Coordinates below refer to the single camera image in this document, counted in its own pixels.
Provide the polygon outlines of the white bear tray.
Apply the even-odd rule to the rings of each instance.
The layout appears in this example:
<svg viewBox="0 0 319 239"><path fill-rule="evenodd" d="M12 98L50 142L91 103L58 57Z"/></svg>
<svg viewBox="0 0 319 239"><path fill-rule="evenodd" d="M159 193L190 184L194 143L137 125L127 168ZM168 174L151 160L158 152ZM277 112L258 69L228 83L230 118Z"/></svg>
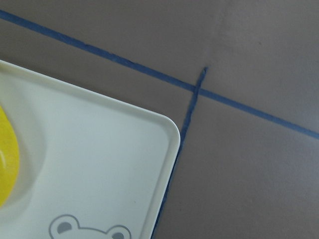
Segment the white bear tray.
<svg viewBox="0 0 319 239"><path fill-rule="evenodd" d="M149 239L180 145L168 117L1 61L20 149L3 239Z"/></svg>

